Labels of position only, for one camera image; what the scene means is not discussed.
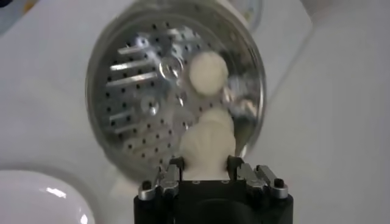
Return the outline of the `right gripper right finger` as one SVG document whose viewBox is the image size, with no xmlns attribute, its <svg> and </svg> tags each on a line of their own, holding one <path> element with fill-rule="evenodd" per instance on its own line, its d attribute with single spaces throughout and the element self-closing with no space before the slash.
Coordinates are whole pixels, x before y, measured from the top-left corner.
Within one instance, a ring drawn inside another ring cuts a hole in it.
<svg viewBox="0 0 390 224">
<path fill-rule="evenodd" d="M 268 166 L 257 165 L 253 169 L 241 157 L 228 156 L 227 172 L 231 180 L 244 180 L 251 191 L 269 194 L 278 200 L 288 198 L 288 185 L 283 179 L 277 178 Z"/>
</svg>

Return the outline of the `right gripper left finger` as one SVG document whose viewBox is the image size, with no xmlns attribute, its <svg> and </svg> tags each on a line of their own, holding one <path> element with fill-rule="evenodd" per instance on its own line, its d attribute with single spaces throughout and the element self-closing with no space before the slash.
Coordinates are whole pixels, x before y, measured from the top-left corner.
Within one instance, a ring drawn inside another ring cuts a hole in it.
<svg viewBox="0 0 390 224">
<path fill-rule="evenodd" d="M 182 156 L 171 158 L 166 169 L 156 168 L 152 176 L 146 178 L 139 186 L 138 199 L 153 200 L 158 190 L 162 195 L 175 197 L 179 192 L 179 183 L 183 180 L 184 168 L 185 162 Z"/>
</svg>

